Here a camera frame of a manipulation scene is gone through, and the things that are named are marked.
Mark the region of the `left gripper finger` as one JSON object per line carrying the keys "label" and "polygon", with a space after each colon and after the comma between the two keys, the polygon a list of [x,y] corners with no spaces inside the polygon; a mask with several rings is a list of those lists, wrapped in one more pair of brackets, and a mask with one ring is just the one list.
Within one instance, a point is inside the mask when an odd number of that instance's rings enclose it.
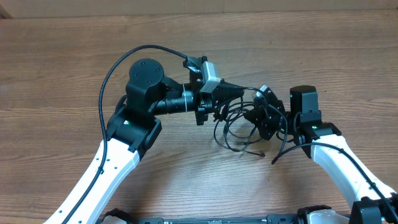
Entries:
{"label": "left gripper finger", "polygon": [[244,89],[242,86],[226,82],[224,79],[220,81],[216,87],[217,96],[243,96]]}
{"label": "left gripper finger", "polygon": [[235,100],[242,97],[243,93],[241,91],[216,91],[213,92],[213,107],[220,107],[222,104],[228,101]]}

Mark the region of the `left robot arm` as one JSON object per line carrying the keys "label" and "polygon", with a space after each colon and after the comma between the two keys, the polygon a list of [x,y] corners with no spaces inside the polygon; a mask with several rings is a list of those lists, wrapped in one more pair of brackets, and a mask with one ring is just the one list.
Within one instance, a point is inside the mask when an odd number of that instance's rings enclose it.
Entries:
{"label": "left robot arm", "polygon": [[194,112],[197,125],[229,101],[242,97],[240,86],[226,83],[205,57],[187,57],[189,83],[167,77],[156,60],[144,58],[129,69],[126,94],[105,128],[95,158],[47,223],[95,223],[126,176],[158,138],[158,115]]}

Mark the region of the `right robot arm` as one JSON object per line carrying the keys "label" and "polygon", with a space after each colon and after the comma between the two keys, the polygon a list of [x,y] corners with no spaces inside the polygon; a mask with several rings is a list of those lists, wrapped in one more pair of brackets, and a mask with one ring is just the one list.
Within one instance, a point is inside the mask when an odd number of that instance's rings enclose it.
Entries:
{"label": "right robot arm", "polygon": [[349,148],[341,131],[322,120],[314,86],[290,89],[290,111],[266,85],[255,88],[254,109],[245,118],[263,139],[274,134],[292,136],[294,145],[281,147],[272,162],[296,149],[318,164],[332,179],[350,206],[348,216],[326,205],[300,208],[296,223],[397,223],[397,192],[379,180]]}

